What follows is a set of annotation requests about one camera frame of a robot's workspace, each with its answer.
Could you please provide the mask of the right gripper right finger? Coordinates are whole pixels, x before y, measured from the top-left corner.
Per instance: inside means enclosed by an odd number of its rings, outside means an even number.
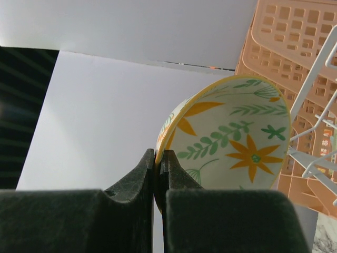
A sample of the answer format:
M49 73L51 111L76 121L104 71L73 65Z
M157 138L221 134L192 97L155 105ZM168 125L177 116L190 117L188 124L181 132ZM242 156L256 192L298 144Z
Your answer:
M309 252L298 216L275 190L206 190L174 151L160 165L165 252Z

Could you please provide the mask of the orange flower leaf bowl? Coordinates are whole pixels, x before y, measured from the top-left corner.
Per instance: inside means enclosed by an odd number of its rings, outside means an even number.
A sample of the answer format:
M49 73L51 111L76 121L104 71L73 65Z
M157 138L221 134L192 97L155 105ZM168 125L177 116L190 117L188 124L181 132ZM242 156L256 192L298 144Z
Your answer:
M155 174L165 150L201 187L271 189L291 138L290 110L267 79L234 75L182 101L164 122L155 146Z

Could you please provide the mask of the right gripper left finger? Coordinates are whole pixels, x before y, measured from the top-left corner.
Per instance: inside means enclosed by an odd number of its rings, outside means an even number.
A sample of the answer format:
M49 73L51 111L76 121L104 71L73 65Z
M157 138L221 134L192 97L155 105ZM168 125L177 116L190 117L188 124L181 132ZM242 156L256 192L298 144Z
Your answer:
M1 192L1 252L151 252L154 151L107 188Z

